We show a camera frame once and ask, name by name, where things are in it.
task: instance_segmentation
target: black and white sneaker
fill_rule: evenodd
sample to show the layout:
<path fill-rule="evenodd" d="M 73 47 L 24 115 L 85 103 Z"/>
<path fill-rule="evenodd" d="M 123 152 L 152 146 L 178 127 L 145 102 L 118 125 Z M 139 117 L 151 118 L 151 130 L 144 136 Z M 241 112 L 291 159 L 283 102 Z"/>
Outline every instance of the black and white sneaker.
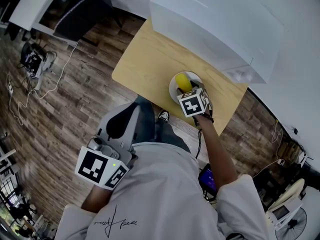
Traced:
<path fill-rule="evenodd" d="M 158 115 L 158 120 L 164 120 L 166 123 L 169 122 L 169 118 L 170 118 L 170 113 L 166 110 L 161 110 L 161 112 Z"/>

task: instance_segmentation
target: light wood tabletop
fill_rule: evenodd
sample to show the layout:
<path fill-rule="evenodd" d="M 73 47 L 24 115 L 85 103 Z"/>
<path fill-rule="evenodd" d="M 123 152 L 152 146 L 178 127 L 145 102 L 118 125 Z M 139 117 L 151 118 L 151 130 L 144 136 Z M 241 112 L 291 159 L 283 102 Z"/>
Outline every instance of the light wood tabletop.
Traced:
<path fill-rule="evenodd" d="M 233 83 L 188 49 L 155 32 L 151 19 L 145 21 L 125 50 L 112 78 L 194 126 L 193 118 L 185 117 L 169 93 L 171 79 L 182 71 L 196 73 L 204 83 L 213 104 L 214 127 L 220 135 L 248 85 Z"/>

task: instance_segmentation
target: jeans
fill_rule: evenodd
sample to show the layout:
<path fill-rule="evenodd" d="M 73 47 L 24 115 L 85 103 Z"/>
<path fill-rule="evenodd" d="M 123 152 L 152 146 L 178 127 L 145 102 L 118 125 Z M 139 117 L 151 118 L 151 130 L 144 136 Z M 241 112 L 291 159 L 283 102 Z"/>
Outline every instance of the jeans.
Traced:
<path fill-rule="evenodd" d="M 141 112 L 136 127 L 137 137 L 133 143 L 167 143 L 182 148 L 190 153 L 187 144 L 182 138 L 174 133 L 170 124 L 162 119 L 155 122 L 155 112 L 152 103 L 149 100 L 139 95 L 134 102 L 140 105 Z"/>

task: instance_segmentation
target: purple screen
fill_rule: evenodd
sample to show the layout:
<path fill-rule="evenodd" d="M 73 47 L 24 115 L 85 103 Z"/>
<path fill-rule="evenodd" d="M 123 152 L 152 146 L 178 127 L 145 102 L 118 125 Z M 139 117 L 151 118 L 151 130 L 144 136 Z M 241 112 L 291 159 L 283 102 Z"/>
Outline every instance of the purple screen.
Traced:
<path fill-rule="evenodd" d="M 199 179 L 203 184 L 207 185 L 209 188 L 217 191 L 216 183 L 214 181 L 214 177 L 212 175 L 212 171 L 207 169 Z"/>

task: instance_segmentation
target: white t-shirt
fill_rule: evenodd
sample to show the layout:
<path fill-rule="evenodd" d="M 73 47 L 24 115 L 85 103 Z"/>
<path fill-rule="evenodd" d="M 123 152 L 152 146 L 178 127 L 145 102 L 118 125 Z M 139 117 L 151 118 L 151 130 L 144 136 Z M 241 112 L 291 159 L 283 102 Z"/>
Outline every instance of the white t-shirt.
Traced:
<path fill-rule="evenodd" d="M 108 205 L 98 214 L 67 205 L 56 240 L 224 240 L 232 232 L 248 240 L 268 239 L 249 175 L 219 189 L 216 211 L 203 197 L 199 166 L 190 153 L 151 142 L 134 149 L 139 158 Z"/>

